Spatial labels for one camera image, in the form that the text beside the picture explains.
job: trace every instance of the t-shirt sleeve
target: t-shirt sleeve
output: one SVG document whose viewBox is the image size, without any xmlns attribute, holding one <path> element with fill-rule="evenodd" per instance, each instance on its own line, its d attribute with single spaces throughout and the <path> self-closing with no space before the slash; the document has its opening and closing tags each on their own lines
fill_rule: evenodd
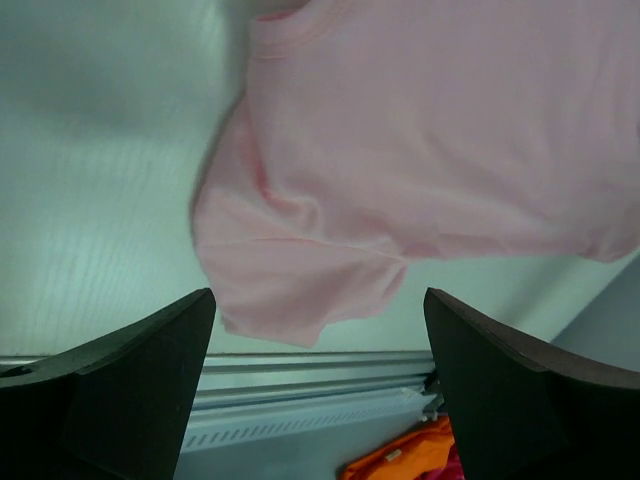
<svg viewBox="0 0 640 480">
<path fill-rule="evenodd" d="M 241 103 L 193 209 L 196 253 L 231 333 L 312 346 L 329 323 L 380 313 L 402 282 L 403 260 L 323 241 L 287 218 L 294 204 L 270 191 Z"/>
</svg>

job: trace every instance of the pink t-shirt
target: pink t-shirt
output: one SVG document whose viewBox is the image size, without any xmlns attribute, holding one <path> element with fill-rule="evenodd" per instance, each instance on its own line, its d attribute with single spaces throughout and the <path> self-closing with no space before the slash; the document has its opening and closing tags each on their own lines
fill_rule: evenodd
<svg viewBox="0 0 640 480">
<path fill-rule="evenodd" d="M 311 0 L 251 36 L 193 216 L 230 331 L 312 345 L 423 258 L 638 245 L 640 1 Z"/>
</svg>

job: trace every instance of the orange fabric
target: orange fabric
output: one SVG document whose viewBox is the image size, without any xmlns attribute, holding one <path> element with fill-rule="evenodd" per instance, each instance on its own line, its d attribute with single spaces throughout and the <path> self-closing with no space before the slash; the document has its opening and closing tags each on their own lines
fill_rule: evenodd
<svg viewBox="0 0 640 480">
<path fill-rule="evenodd" d="M 440 418 L 353 462 L 340 480 L 414 480 L 444 468 L 453 444 L 449 418 Z"/>
</svg>

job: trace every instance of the white wall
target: white wall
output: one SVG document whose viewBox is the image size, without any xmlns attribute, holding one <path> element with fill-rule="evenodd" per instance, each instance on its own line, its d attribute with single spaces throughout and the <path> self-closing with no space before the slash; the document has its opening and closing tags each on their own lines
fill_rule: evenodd
<svg viewBox="0 0 640 480">
<path fill-rule="evenodd" d="M 295 1 L 0 2 L 0 355 L 206 286 L 193 184 L 242 90 L 249 19 Z"/>
<path fill-rule="evenodd" d="M 629 265 L 554 343 L 585 357 L 640 372 L 640 259 Z"/>
</svg>

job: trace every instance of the light gray wall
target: light gray wall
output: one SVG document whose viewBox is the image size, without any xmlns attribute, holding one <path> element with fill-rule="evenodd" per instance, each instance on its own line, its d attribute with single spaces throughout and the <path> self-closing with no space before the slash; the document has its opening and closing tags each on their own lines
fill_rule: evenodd
<svg viewBox="0 0 640 480">
<path fill-rule="evenodd" d="M 585 357 L 640 371 L 640 258 L 554 341 Z"/>
</svg>

